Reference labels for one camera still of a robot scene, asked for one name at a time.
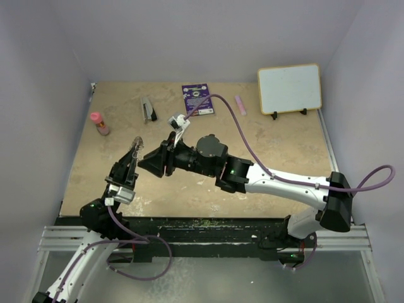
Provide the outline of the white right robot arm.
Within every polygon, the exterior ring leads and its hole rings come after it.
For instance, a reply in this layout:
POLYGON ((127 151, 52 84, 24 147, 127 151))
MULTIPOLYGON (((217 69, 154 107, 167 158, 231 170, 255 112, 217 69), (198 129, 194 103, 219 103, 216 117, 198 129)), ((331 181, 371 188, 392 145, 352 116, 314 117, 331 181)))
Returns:
POLYGON ((170 176, 175 169, 214 177, 215 185, 228 193, 259 193, 304 203, 308 208, 286 218, 281 240, 295 247, 309 234, 325 229, 349 232, 353 195, 346 177, 332 172, 329 177, 309 177, 282 171, 267 173, 258 164, 228 153, 213 134, 200 138, 195 147, 175 134, 146 154, 138 166, 157 176, 170 176))

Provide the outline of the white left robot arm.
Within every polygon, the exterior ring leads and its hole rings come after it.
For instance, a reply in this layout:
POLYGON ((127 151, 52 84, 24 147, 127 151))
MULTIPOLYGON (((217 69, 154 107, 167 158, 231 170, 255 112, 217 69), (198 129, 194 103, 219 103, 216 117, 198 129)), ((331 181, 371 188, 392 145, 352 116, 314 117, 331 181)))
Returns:
POLYGON ((102 196, 81 208, 80 218, 86 232, 79 247, 56 281, 45 292, 37 292, 33 302, 78 302, 96 265, 106 261, 115 248, 128 244, 129 223, 117 209, 134 199, 138 150, 137 146, 130 148, 112 166, 102 196))

